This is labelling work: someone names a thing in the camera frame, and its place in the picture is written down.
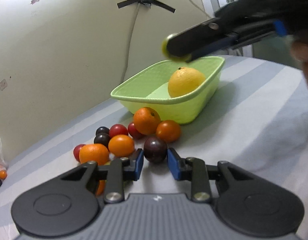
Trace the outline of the person's right hand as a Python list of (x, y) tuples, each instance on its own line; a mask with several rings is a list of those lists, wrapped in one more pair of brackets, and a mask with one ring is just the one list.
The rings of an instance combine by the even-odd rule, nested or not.
[(291, 55), (301, 63), (301, 69), (308, 86), (308, 31), (302, 31), (294, 36), (290, 51)]

